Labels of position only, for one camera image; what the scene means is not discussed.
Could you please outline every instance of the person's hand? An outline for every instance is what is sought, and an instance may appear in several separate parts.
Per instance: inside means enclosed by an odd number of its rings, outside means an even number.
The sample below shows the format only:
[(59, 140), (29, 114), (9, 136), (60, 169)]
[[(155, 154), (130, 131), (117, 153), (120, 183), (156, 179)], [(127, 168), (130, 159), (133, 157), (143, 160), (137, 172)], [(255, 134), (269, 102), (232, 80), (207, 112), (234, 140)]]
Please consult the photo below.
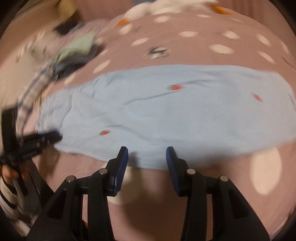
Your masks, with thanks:
[[(20, 164), (20, 170), (22, 173), (22, 178), (24, 180), (27, 180), (29, 171), (28, 171), (28, 166), (26, 165), (25, 162)], [(13, 186), (12, 180), (17, 179), (19, 177), (18, 173), (7, 165), (3, 165), (2, 167), (0, 167), (0, 173), (2, 174), (2, 177), (5, 180), (5, 182), (12, 186)]]

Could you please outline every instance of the metal screw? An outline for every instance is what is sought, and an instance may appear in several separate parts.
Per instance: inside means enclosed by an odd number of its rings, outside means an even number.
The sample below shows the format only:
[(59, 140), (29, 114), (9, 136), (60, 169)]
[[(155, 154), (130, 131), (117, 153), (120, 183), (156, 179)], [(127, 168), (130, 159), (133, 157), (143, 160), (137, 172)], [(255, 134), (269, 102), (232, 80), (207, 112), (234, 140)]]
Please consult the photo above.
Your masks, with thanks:
[(220, 176), (221, 181), (227, 182), (229, 178), (227, 176)]
[(108, 172), (108, 170), (106, 168), (101, 168), (99, 170), (99, 174), (102, 174), (102, 175), (106, 174), (107, 172)]
[(187, 169), (187, 173), (189, 175), (194, 175), (196, 173), (196, 171), (194, 169), (192, 169), (192, 168), (189, 168), (189, 169)]
[(72, 182), (72, 181), (74, 181), (75, 180), (75, 177), (74, 176), (69, 176), (69, 177), (67, 177), (67, 182)]

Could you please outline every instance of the white stuffed toy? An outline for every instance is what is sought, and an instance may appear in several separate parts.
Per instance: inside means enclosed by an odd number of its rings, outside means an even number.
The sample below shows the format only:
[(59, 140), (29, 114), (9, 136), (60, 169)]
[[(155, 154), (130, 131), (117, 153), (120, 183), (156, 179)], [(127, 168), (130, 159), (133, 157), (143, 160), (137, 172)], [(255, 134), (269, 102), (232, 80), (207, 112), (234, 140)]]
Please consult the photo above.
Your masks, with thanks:
[(204, 9), (220, 14), (231, 14), (219, 7), (217, 0), (156, 0), (138, 4), (127, 11), (124, 19), (117, 25), (124, 25), (145, 15), (162, 13), (180, 13), (192, 10)]

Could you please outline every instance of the blue clothing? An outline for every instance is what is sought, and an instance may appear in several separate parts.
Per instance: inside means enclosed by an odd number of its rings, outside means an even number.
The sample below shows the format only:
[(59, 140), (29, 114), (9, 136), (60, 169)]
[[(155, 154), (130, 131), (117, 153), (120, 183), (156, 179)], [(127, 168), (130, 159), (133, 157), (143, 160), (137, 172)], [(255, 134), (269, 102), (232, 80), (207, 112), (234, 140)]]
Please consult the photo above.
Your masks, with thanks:
[(277, 73), (238, 66), (151, 66), (100, 75), (42, 105), (37, 131), (56, 148), (108, 161), (126, 146), (142, 168), (166, 169), (173, 146), (190, 167), (296, 138), (295, 98)]

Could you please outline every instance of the white polka dot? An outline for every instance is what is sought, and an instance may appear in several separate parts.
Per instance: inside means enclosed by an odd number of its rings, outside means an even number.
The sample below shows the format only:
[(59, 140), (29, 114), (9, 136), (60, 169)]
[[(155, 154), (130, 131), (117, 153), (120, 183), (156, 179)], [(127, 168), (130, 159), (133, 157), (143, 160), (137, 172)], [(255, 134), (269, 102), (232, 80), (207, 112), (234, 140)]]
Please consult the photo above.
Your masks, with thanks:
[(147, 42), (148, 40), (149, 40), (149, 38), (138, 39), (135, 42), (133, 42), (131, 45), (132, 46), (137, 46), (137, 45), (140, 45), (140, 44), (143, 44), (143, 43)]
[(232, 31), (226, 31), (222, 35), (229, 39), (240, 39), (240, 36)]
[(129, 31), (131, 31), (131, 29), (133, 28), (133, 25), (130, 23), (124, 27), (122, 27), (120, 30), (119, 30), (119, 33), (121, 35), (125, 35), (127, 34)]
[(194, 31), (184, 31), (180, 32), (179, 35), (184, 38), (195, 37), (197, 36), (197, 32)]
[(290, 54), (290, 52), (289, 52), (289, 49), (288, 49), (287, 45), (285, 45), (285, 44), (284, 44), (282, 41), (281, 41), (281, 45), (282, 45), (282, 47), (283, 47), (284, 51), (285, 51), (287, 54)]
[(155, 23), (163, 23), (163, 22), (169, 21), (171, 19), (172, 18), (170, 16), (161, 16), (161, 17), (154, 19), (154, 22)]
[(142, 169), (127, 167), (120, 192), (115, 197), (108, 196), (108, 201), (116, 205), (124, 205), (136, 201), (144, 191), (141, 179)]
[(109, 50), (109, 49), (104, 49), (104, 50), (99, 54), (99, 56), (102, 56), (102, 55), (106, 54), (106, 53), (108, 52), (108, 50)]
[(261, 43), (264, 43), (265, 45), (271, 47), (271, 43), (270, 43), (270, 41), (269, 41), (266, 37), (262, 36), (261, 34), (257, 34), (257, 39), (258, 39)]
[(211, 18), (211, 16), (205, 14), (197, 14), (197, 16), (200, 18)]
[(235, 18), (230, 18), (230, 19), (235, 20), (235, 21), (238, 21), (238, 22), (242, 22), (242, 23), (243, 23), (243, 21), (238, 20), (238, 19), (235, 19)]
[(234, 50), (227, 47), (227, 46), (224, 46), (224, 45), (221, 45), (221, 44), (213, 44), (210, 46), (210, 50), (216, 52), (216, 53), (224, 53), (224, 54), (233, 54), (234, 53)]
[(271, 62), (272, 64), (275, 64), (274, 60), (272, 59), (272, 57), (270, 57), (267, 53), (264, 53), (262, 51), (258, 51), (258, 54), (260, 54), (263, 58), (265, 58), (266, 60), (268, 60), (269, 62)]
[(101, 45), (103, 44), (103, 38), (98, 38), (98, 39), (96, 40), (96, 44), (97, 44), (98, 46), (101, 46)]
[(74, 80), (75, 75), (76, 75), (76, 73), (74, 72), (73, 74), (68, 76), (68, 78), (65, 79), (64, 85), (70, 84)]
[(270, 194), (281, 179), (282, 160), (279, 150), (273, 148), (257, 152), (250, 161), (250, 179), (261, 195)]
[(106, 68), (108, 66), (108, 64), (110, 64), (111, 59), (106, 60), (105, 62), (101, 63), (98, 67), (95, 68), (94, 70), (94, 74), (102, 71), (104, 68)]

